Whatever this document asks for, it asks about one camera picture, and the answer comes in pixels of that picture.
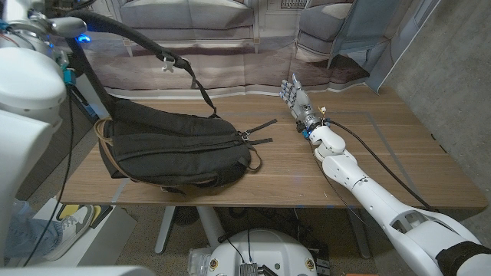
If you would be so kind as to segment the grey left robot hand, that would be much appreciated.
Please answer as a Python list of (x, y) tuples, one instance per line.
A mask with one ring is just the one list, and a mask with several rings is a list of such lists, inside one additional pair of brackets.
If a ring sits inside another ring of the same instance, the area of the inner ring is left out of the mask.
[(49, 18), (45, 1), (1, 1), (1, 48), (36, 51), (54, 58), (57, 50), (51, 36), (76, 38), (86, 30), (87, 25), (80, 18)]

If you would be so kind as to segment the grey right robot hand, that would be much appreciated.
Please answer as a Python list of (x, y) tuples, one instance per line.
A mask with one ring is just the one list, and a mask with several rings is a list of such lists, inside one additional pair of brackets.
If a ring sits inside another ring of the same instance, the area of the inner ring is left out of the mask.
[(299, 133), (310, 133), (322, 125), (321, 119), (315, 114), (308, 94), (303, 90), (302, 84), (292, 75), (292, 82), (283, 80), (279, 96), (287, 104), (297, 124)]

